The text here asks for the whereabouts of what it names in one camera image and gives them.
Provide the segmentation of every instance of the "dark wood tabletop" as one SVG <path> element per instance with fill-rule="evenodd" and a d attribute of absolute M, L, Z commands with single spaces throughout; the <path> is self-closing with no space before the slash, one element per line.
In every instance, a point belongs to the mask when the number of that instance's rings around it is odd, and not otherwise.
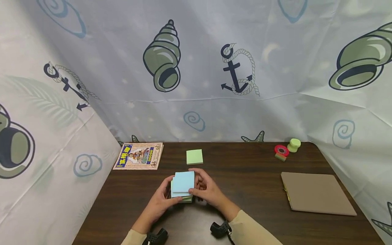
<path fill-rule="evenodd" d="M 229 199 L 283 245 L 383 244 L 338 178 L 358 216 L 292 211 L 282 172 L 336 174 L 314 144 L 303 143 L 286 162 L 274 157 L 277 144 L 164 143 L 158 170 L 111 171 L 73 244 L 121 244 L 163 179 L 188 170 L 185 152 L 193 149 L 202 149 L 204 160 L 193 167 L 205 169 Z M 217 240 L 211 235 L 213 222 L 223 223 L 218 211 L 194 200 L 168 210 L 153 231 L 166 229 L 167 245 L 231 244 L 227 237 Z"/>

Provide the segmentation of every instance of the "blue sticky note pad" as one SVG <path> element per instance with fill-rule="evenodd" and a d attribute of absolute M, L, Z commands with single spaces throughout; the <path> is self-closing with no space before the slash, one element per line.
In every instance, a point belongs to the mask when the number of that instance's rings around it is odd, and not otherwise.
<path fill-rule="evenodd" d="M 176 172 L 173 178 L 173 188 L 172 192 L 186 192 L 190 188 L 194 188 L 195 172 Z"/>
<path fill-rule="evenodd" d="M 192 195 L 189 194 L 188 192 L 177 192 L 177 193 L 173 193 L 173 183 L 174 183 L 174 178 L 173 178 L 173 180 L 170 182 L 170 186 L 171 186 L 171 198 L 178 197 L 178 196 L 181 196 L 181 197 L 190 197 L 190 196 L 192 196 Z"/>

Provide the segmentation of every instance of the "comic book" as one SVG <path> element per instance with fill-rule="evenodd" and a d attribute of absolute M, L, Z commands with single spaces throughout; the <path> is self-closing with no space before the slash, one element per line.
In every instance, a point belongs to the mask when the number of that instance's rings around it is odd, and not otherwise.
<path fill-rule="evenodd" d="M 113 170 L 157 170 L 163 143 L 124 143 Z"/>

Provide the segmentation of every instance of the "cardboard binder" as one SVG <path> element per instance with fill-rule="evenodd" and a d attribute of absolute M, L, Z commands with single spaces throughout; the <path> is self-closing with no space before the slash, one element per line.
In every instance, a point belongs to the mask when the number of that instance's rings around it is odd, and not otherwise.
<path fill-rule="evenodd" d="M 292 210 L 357 215 L 335 176 L 282 172 L 281 177 Z"/>

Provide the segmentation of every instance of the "shower curtain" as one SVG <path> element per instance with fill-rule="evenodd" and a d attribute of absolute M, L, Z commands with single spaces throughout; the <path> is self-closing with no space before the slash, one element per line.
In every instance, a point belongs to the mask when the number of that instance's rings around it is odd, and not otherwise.
<path fill-rule="evenodd" d="M 290 138 L 392 244 L 390 1 L 2 3 L 2 244 L 71 244 L 122 142 Z"/>

